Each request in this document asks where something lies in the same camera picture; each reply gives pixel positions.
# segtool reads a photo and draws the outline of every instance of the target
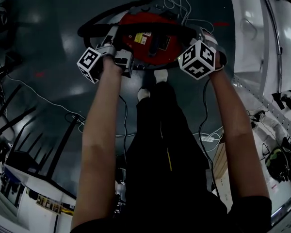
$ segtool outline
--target person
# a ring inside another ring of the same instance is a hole
[[[282,126],[279,122],[271,119],[266,116],[265,111],[257,112],[251,119],[251,126],[253,131],[258,135],[263,143],[267,146],[270,151],[273,151],[276,148],[280,148],[283,142],[283,139],[286,137],[285,132],[283,131]],[[267,125],[273,129],[275,132],[275,139],[267,134],[263,129],[261,129],[256,122],[261,122],[264,125]]]
[[[216,55],[216,67],[220,68]],[[250,120],[223,70],[210,75],[225,132],[233,206],[207,190],[208,161],[177,104],[167,71],[138,92],[137,134],[127,151],[126,207],[115,209],[115,130],[122,69],[104,57],[103,73],[82,136],[72,233],[159,228],[267,232],[272,205]]]

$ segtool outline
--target black shirt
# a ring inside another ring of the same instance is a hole
[[[234,201],[227,213],[225,205],[210,192],[203,196],[181,197],[169,200],[168,205],[152,204],[146,198],[140,204],[128,205],[122,218],[92,220],[74,228],[71,233],[134,232],[160,230],[258,233],[271,226],[272,203],[267,197],[246,197]]]

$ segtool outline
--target yellow stripe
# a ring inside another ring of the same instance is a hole
[[[168,149],[167,149],[167,155],[168,155],[168,160],[169,160],[170,171],[172,171],[172,168],[171,168],[171,161],[170,161],[170,156],[169,156],[169,151],[168,151]]]

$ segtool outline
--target metal pipe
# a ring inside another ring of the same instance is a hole
[[[270,0],[265,0],[266,7],[268,10],[268,13],[271,18],[273,31],[276,39],[276,52],[277,52],[277,62],[278,62],[278,93],[281,93],[281,87],[282,87],[282,59],[281,59],[281,45],[280,45],[280,38],[279,38],[279,32],[278,27],[276,24],[274,12],[270,3]]]

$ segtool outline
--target yellow label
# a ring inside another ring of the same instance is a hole
[[[141,43],[141,41],[142,41],[142,33],[137,33],[134,41],[138,42],[138,43]]]

